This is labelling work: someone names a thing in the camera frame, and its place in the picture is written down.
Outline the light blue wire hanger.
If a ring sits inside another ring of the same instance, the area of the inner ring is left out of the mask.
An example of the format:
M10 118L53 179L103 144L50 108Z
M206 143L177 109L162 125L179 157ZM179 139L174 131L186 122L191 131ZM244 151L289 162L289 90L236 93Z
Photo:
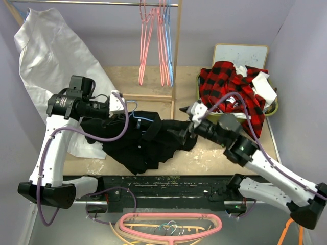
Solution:
M135 101L135 100L128 100L128 101L125 101L125 104L126 104L126 105L128 105L128 104L130 104L130 103L135 104L135 107L134 107L134 108L132 109L132 111L129 113L129 117L132 117L132 118L136 119L138 122L146 122L146 121L147 121L147 122L150 122L150 123L154 122L154 120L149 119L149 118L135 116L135 111L136 111L136 109L138 108L138 103L137 103L137 101Z

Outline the black button shirt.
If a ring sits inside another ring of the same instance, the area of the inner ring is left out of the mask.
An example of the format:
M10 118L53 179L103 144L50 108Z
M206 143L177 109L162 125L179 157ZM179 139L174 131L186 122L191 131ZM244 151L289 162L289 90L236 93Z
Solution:
M193 149L197 138L182 143L177 133L185 130L188 121L161 119L157 112L129 113L126 133L114 142L101 142L102 150L126 167L132 174L143 174L158 169L174 156L176 151Z

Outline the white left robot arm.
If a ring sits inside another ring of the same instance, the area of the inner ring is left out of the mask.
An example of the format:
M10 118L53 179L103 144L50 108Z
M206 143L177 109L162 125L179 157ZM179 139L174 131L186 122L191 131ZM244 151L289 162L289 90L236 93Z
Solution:
M68 209L76 199L89 195L100 200L105 187L99 177L82 176L64 181L63 167L72 134L106 142L80 130L83 118L107 120L119 113L127 113L122 94L113 90L105 102L92 95L96 84L93 79L72 76L69 86L48 100L46 131L36 166L26 182L20 182L18 193L37 205Z

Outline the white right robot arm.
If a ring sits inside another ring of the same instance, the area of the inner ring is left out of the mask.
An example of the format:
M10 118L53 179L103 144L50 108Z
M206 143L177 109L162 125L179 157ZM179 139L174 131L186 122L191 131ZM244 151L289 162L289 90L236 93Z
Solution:
M233 200L241 197L262 201L285 211L299 225L315 229L326 206L326 184L315 184L287 169L261 149L258 143L241 134L242 126L231 114L224 114L216 124L204 120L193 122L181 130L169 132L181 143L201 136L225 148L226 158L264 178L259 183L250 177L235 174L227 187Z

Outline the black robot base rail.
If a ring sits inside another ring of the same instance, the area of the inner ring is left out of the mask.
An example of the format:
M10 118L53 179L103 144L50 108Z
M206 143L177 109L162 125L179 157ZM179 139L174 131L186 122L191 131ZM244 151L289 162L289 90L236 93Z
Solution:
M222 176L103 176L100 191L79 198L79 203L102 205L108 212L136 208L140 212L183 209L230 211L241 215L253 200L227 189L230 175Z

